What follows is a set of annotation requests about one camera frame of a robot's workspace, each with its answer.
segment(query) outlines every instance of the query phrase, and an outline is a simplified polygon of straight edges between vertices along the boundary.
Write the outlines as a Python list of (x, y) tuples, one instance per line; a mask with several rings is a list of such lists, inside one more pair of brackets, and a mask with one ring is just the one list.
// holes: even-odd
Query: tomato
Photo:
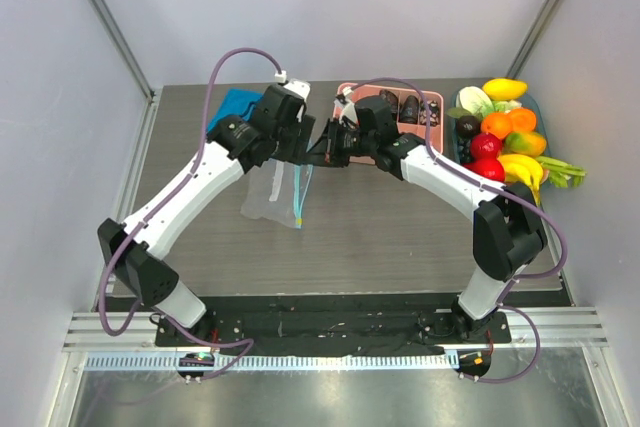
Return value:
[(478, 134), (471, 141), (474, 159), (495, 159), (502, 151), (502, 142), (493, 134)]
[(463, 167), (487, 179), (504, 182), (504, 167), (498, 159), (478, 159)]

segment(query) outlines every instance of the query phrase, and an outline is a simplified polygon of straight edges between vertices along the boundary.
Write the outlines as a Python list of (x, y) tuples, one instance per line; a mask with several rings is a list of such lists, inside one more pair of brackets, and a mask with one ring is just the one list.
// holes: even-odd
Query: pink tray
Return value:
[[(347, 82), (338, 87), (338, 94), (344, 90), (345, 87), (353, 87), (354, 83)], [(398, 89), (396, 87), (385, 87), (382, 85), (363, 85), (359, 89), (357, 89), (351, 100), (354, 102), (372, 95), (380, 94), (382, 89), (389, 90), (398, 96), (400, 104), (402, 105), (404, 101), (410, 95), (416, 95), (416, 92), (412, 89)], [(437, 92), (429, 92), (428, 90), (423, 90), (422, 93), (425, 95), (427, 100), (434, 100), (438, 103), (438, 107), (440, 107), (440, 123), (436, 127), (431, 127), (429, 131), (429, 140), (431, 141), (431, 145), (435, 150), (442, 153), (442, 148), (444, 145), (444, 129), (442, 124), (444, 122), (444, 99)], [(342, 112), (342, 109), (339, 107), (334, 108), (333, 116), (337, 117)], [(429, 121), (429, 110), (427, 108), (427, 121)], [(427, 133), (426, 125), (416, 125), (416, 124), (405, 124), (403, 122), (398, 123), (398, 131), (401, 134), (412, 133), (416, 134), (424, 139)], [(370, 157), (354, 157), (351, 159), (352, 162), (360, 162), (363, 164), (373, 164), (373, 160)]]

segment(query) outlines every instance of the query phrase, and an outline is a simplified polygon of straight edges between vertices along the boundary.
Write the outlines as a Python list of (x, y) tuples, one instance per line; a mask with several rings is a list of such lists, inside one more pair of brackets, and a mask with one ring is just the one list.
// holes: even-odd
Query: orange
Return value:
[(532, 132), (538, 123), (536, 114), (524, 107), (513, 109), (507, 117), (511, 119), (514, 132)]
[(480, 125), (480, 130), (503, 140), (513, 131), (513, 124), (509, 116), (504, 112), (493, 112), (484, 118)]

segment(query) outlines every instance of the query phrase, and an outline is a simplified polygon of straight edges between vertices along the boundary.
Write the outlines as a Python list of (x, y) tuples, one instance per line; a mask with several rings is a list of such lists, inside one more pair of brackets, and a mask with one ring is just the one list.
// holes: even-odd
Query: wall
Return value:
[[(543, 0), (106, 0), (155, 86), (206, 83), (256, 46), (299, 78), (485, 77), (509, 68)], [(268, 81), (234, 59), (224, 82)]]
[(556, 192), (545, 205), (568, 234), (572, 292), (597, 306), (636, 404), (638, 26), (638, 0), (565, 0), (522, 74), (541, 106), (554, 155), (589, 171), (579, 189)]
[(2, 425), (44, 425), (144, 106), (87, 0), (0, 0)]

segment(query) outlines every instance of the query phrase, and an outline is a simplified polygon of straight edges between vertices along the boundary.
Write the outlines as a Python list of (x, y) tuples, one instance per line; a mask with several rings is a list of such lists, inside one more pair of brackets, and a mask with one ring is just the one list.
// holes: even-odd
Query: yellow mango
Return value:
[(515, 100), (527, 91), (527, 83), (521, 80), (493, 79), (482, 86), (491, 100)]

